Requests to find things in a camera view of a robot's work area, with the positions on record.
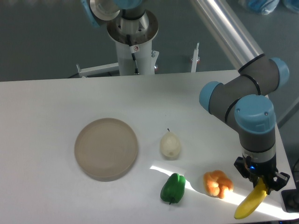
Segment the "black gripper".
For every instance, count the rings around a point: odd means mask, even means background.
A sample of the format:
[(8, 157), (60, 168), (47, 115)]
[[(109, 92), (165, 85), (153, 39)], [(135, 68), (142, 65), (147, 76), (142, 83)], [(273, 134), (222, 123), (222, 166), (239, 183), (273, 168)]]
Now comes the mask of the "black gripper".
[(238, 157), (234, 162), (234, 166), (243, 178), (247, 178), (252, 182), (253, 187), (258, 184), (259, 178), (262, 178), (268, 195), (272, 191), (281, 190), (290, 179), (287, 173), (278, 171), (276, 156), (263, 162), (255, 162), (250, 156)]

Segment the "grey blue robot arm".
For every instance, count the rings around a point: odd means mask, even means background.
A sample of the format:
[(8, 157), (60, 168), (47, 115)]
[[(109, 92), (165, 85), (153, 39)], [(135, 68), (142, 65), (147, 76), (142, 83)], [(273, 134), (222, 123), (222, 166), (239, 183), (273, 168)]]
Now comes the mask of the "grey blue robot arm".
[[(103, 66), (120, 75), (153, 75), (158, 53), (151, 42), (158, 32), (155, 15), (142, 0), (83, 0), (81, 4), (94, 26), (107, 25), (115, 42), (118, 62)], [(239, 134), (242, 156), (234, 165), (254, 185), (265, 184), (267, 194), (287, 185), (289, 175), (276, 167), (276, 115), (267, 95), (282, 85), (289, 70), (279, 58), (268, 58), (234, 12), (223, 0), (193, 0), (197, 11), (215, 37), (239, 77), (222, 84), (206, 84), (199, 103)]]

